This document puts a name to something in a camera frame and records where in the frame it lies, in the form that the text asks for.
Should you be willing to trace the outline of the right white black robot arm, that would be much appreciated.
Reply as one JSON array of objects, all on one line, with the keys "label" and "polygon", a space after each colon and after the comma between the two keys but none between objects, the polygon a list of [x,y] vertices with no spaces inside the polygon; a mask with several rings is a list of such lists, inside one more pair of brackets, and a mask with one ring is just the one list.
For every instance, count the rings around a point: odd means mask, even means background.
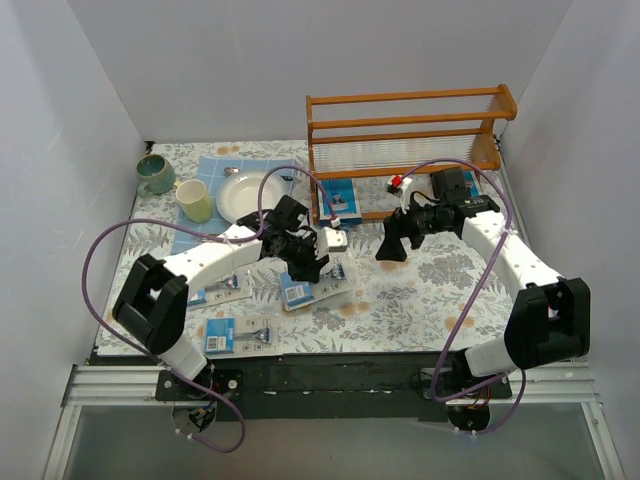
[{"label": "right white black robot arm", "polygon": [[379,261],[403,262],[407,253],[431,234],[452,232],[486,262],[513,306],[501,337],[457,352],[449,370],[436,367],[430,393],[437,398],[438,380],[448,382],[453,397],[475,397],[496,377],[586,355],[590,350],[591,292],[580,278],[568,279],[547,266],[514,232],[513,214],[503,212],[488,195],[471,194],[460,168],[432,174],[434,200],[419,204],[411,179],[395,175],[386,184],[400,205],[384,222]]}]

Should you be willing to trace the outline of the orange wooden shelf rack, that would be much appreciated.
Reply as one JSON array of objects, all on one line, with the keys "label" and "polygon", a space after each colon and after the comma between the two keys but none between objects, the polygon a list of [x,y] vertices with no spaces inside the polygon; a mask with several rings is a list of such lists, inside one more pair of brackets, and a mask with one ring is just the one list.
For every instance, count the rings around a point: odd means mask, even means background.
[{"label": "orange wooden shelf rack", "polygon": [[516,118],[505,84],[482,88],[307,96],[309,166],[320,180],[432,173],[457,160],[496,171],[494,126]]}]

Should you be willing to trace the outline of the white blue harrys razor box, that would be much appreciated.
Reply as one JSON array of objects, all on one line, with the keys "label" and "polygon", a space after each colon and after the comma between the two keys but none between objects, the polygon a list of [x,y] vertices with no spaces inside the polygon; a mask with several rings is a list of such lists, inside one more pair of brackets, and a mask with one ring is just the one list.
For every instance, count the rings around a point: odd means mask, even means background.
[{"label": "white blue harrys razor box", "polygon": [[472,171],[464,171],[465,185],[469,189],[470,194],[475,197],[482,194],[481,186],[478,182],[476,174]]}]

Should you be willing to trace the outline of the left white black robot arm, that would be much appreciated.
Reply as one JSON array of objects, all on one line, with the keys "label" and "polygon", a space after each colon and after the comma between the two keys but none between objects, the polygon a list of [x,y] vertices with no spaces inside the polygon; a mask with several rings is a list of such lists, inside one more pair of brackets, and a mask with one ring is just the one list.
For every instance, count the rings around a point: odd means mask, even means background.
[{"label": "left white black robot arm", "polygon": [[307,228],[300,218],[308,209],[283,196],[276,207],[252,212],[212,240],[182,253],[157,259],[139,257],[115,302],[117,323],[178,377],[178,387],[193,400],[213,386],[207,359],[184,333],[188,301],[234,270],[264,258],[287,263],[289,276],[316,283],[331,251],[347,247],[346,233]]}]

